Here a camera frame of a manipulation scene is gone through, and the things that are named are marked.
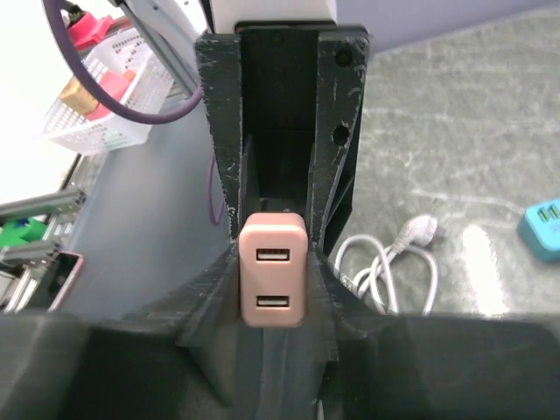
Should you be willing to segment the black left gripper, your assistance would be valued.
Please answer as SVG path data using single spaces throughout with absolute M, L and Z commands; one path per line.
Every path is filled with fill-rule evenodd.
M 329 254 L 353 210 L 369 34 L 359 24 L 238 24 L 195 44 L 234 240 L 257 211 L 308 219 Z

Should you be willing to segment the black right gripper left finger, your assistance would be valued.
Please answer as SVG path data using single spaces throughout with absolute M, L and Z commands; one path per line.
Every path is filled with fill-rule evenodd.
M 218 419 L 235 399 L 238 257 L 120 320 L 1 317 L 4 419 Z

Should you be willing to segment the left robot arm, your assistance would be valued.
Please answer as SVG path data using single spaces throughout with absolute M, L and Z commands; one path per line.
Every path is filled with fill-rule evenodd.
M 197 81 L 229 233 L 259 211 L 300 214 L 330 253 L 352 212 L 370 52 L 333 1 L 123 1 L 180 82 Z

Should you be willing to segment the brown cube charger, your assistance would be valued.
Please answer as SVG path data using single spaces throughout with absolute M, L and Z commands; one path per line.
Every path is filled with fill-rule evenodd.
M 238 245 L 243 321 L 260 328 L 299 326 L 307 313 L 304 219 L 297 213 L 253 213 Z

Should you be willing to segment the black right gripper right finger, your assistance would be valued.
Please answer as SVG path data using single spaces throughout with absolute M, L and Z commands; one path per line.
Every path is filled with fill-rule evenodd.
M 383 316 L 309 259 L 332 353 L 322 419 L 556 419 L 559 320 Z

